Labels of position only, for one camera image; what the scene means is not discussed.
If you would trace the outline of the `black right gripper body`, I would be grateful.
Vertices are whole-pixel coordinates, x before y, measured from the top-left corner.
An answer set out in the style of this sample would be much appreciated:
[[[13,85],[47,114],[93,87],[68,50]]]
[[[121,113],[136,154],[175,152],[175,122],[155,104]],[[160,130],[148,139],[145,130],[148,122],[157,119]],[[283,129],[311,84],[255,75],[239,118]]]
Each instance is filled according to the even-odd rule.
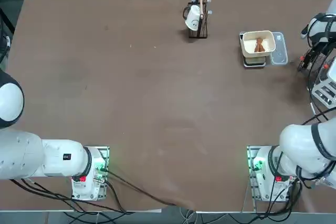
[[[318,42],[312,47],[312,55],[319,56],[323,54],[327,56],[331,51],[331,42]]]

